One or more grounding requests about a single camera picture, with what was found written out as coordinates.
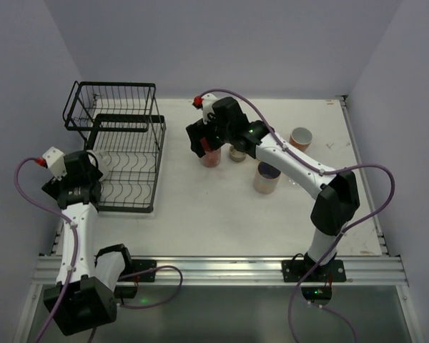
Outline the beige speckled ceramic cup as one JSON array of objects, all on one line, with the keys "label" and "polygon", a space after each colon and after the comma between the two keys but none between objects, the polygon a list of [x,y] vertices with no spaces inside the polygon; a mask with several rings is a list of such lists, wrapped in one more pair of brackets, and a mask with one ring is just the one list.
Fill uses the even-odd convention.
[{"label": "beige speckled ceramic cup", "polygon": [[236,150],[233,146],[230,146],[229,157],[233,162],[240,163],[246,159],[246,153]]}]

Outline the pink speckled mug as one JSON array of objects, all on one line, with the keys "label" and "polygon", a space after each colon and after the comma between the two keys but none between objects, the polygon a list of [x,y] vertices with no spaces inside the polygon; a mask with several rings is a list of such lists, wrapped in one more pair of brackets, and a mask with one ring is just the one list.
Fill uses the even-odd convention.
[{"label": "pink speckled mug", "polygon": [[205,155],[200,159],[203,166],[207,168],[214,168],[219,165],[221,161],[222,150],[216,149],[212,151],[206,151]]}]

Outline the translucent pink plastic cup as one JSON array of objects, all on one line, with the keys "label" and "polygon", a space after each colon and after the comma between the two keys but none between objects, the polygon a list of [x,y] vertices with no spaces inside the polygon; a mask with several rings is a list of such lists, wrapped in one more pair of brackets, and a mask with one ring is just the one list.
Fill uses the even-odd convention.
[{"label": "translucent pink plastic cup", "polygon": [[271,194],[276,190],[280,176],[281,171],[279,169],[260,161],[257,165],[253,187],[261,194]]}]

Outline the pink square mug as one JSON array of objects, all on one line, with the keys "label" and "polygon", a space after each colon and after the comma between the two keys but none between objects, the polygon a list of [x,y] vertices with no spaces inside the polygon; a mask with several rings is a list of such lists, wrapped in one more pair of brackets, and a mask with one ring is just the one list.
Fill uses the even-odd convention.
[{"label": "pink square mug", "polygon": [[312,143],[312,132],[305,127],[296,127],[290,134],[289,143],[300,151],[306,151]]}]

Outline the clear glass cup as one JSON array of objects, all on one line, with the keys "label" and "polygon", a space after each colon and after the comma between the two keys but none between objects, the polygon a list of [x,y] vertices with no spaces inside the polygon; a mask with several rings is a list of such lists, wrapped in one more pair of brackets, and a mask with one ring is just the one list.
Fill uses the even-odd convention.
[{"label": "clear glass cup", "polygon": [[289,183],[291,184],[292,187],[299,187],[300,186],[294,179],[289,179]]}]

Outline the white hexagonal cup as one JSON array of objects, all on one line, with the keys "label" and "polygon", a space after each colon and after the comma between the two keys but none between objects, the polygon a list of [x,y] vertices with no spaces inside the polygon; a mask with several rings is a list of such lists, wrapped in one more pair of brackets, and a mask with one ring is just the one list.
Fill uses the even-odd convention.
[{"label": "white hexagonal cup", "polygon": [[107,177],[109,174],[109,167],[106,159],[99,152],[94,150],[87,150],[87,154],[89,155],[91,164],[102,173],[103,177]]}]

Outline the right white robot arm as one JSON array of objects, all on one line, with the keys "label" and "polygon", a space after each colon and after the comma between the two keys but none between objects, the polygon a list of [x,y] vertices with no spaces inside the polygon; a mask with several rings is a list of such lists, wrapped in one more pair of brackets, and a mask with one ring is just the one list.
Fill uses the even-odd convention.
[{"label": "right white robot arm", "polygon": [[230,144],[297,182],[315,201],[310,214],[315,233],[305,254],[307,265],[331,264],[336,237],[360,206],[354,173],[315,161],[287,143],[265,120],[250,121],[231,96],[196,96],[192,105],[202,111],[202,118],[186,128],[190,149],[202,158]]}]

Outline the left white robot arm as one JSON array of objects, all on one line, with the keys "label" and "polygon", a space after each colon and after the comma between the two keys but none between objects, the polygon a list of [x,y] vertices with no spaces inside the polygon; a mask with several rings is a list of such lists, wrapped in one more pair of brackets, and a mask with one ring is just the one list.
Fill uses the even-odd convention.
[{"label": "left white robot arm", "polygon": [[94,250],[94,230],[108,169],[92,150],[65,154],[49,148],[43,159],[52,179],[43,190],[56,200],[63,216],[62,259],[44,305],[61,333],[70,336],[110,324],[117,318],[114,290],[121,273],[132,269],[123,244]]}]

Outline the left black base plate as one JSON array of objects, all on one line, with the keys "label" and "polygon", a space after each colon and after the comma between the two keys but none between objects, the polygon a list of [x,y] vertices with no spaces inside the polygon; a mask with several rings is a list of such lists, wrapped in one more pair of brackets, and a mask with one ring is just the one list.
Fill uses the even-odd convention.
[{"label": "left black base plate", "polygon": [[124,271],[120,274],[118,280],[121,282],[148,282],[155,281],[156,272],[153,268],[157,267],[157,261],[154,259],[133,259]]}]

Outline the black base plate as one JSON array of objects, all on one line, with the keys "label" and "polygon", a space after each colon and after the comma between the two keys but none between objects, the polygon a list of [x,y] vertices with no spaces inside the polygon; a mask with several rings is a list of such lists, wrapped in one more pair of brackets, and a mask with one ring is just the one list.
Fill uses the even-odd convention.
[{"label": "black base plate", "polygon": [[153,268],[157,267],[157,261],[154,259],[133,259],[124,271],[120,274],[118,280],[121,282],[148,282],[155,281],[156,272]]},{"label": "black base plate", "polygon": [[[281,261],[284,282],[299,282],[315,262],[307,254],[296,254],[291,259]],[[317,265],[304,282],[346,282],[345,266],[341,259],[333,257],[327,264]]]}]

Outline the aluminium mounting rail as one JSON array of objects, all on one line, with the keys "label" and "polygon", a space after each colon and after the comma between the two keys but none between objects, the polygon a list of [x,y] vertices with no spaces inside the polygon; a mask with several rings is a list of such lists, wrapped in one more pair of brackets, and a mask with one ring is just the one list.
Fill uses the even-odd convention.
[{"label": "aluminium mounting rail", "polygon": [[[344,286],[405,286],[408,279],[399,257],[340,257]],[[156,257],[157,266],[182,271],[187,286],[286,285],[282,257]]]}]

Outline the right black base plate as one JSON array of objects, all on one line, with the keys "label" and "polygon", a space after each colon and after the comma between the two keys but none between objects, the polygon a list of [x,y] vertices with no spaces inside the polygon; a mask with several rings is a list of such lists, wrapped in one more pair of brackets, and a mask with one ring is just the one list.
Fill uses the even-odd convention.
[{"label": "right black base plate", "polygon": [[[299,282],[315,262],[307,254],[296,254],[291,259],[281,261],[284,282]],[[346,282],[345,266],[341,259],[333,257],[327,264],[317,265],[304,282]]]}]

